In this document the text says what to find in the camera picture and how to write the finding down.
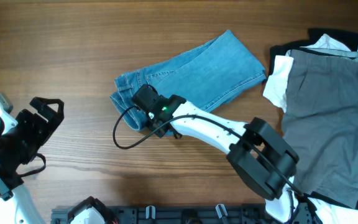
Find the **light blue denim jeans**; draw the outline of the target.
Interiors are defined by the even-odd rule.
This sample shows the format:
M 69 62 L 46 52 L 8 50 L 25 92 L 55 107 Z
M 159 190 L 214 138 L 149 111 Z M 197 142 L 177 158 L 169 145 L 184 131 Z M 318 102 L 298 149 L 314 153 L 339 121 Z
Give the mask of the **light blue denim jeans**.
M 147 118 L 145 113 L 132 109 L 132 97 L 142 85 L 152 85 L 166 98 L 181 96 L 211 112 L 265 79 L 263 65 L 227 30 L 169 60 L 123 73 L 115 79 L 116 91 L 110 99 L 127 125 L 141 131 Z

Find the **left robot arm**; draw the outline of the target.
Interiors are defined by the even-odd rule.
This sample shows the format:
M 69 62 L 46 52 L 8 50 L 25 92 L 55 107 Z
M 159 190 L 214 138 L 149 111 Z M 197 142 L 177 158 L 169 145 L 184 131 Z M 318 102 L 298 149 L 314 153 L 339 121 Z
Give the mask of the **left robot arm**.
M 22 110 L 16 118 L 0 114 L 0 223 L 43 223 L 24 177 L 38 174 L 45 166 L 17 173 L 17 168 L 36 157 L 46 158 L 39 149 L 64 119 L 64 103 L 59 99 L 35 97 L 30 102 L 36 113 Z

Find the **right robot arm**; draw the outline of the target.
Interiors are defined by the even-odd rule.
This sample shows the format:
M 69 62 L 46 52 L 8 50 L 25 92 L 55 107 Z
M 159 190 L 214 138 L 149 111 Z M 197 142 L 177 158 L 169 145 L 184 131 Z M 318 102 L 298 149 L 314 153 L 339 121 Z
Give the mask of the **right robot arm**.
M 132 97 L 158 137 L 172 131 L 191 136 L 226 155 L 243 183 L 266 201 L 265 211 L 281 223 L 321 223 L 317 209 L 291 182 L 298 154 L 266 121 L 231 121 L 207 113 L 183 97 L 159 95 L 142 85 Z

